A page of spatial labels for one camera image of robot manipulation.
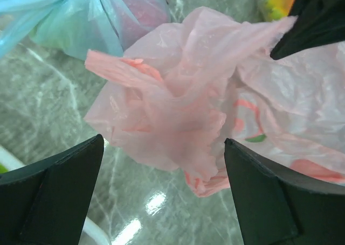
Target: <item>marble surface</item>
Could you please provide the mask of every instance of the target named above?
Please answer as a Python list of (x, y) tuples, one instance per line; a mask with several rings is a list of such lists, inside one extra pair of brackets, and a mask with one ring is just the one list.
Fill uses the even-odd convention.
[[(257, 22), (256, 0), (169, 0), (175, 21), (208, 6)], [(3, 29), (6, 18), (0, 19)], [(25, 40), (0, 60), (0, 144), (26, 164), (95, 135), (83, 116), (105, 84), (82, 61)], [(181, 171), (139, 165), (105, 145), (88, 216), (112, 245), (243, 244), (230, 190), (197, 198)], [(82, 245), (94, 245), (85, 234)]]

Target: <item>blue bag handle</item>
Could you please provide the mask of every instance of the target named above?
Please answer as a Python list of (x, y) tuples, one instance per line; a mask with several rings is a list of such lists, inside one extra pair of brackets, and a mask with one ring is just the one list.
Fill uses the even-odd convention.
[(0, 16), (15, 16), (0, 33), (0, 58), (11, 51), (32, 29), (64, 0), (0, 0)]

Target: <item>translucent plastic bag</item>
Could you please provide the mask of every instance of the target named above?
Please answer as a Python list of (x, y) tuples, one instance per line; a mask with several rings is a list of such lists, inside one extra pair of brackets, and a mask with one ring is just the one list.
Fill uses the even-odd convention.
[(240, 24), (199, 8), (182, 24), (159, 26), (124, 58), (90, 51), (86, 68), (109, 82), (85, 120), (139, 163), (181, 168), (201, 197), (229, 187), (227, 137), (342, 182), (345, 46), (272, 60), (270, 48), (294, 20)]
[(85, 59), (89, 48), (122, 56), (139, 38), (170, 21), (166, 0), (0, 0), (14, 21), (0, 35), (0, 57), (25, 36)]
[(288, 16), (295, 0), (259, 0), (259, 8), (266, 21)]

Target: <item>blue plastic bag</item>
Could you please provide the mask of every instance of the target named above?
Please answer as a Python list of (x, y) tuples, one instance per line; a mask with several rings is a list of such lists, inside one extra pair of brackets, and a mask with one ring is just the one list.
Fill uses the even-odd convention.
[(89, 49), (120, 57), (170, 22), (166, 0), (0, 0), (1, 15), (14, 20), (0, 33), (0, 58), (26, 36), (82, 60)]

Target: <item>white tube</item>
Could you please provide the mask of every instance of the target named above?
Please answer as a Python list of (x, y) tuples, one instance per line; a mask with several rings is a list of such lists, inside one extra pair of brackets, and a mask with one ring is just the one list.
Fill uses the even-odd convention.
[[(2, 164), (9, 171), (24, 167), (25, 165), (18, 160), (14, 155), (0, 145), (0, 164)], [(82, 229), (88, 236), (90, 236), (98, 245), (111, 245), (108, 235), (89, 217), (86, 217), (84, 227)]]

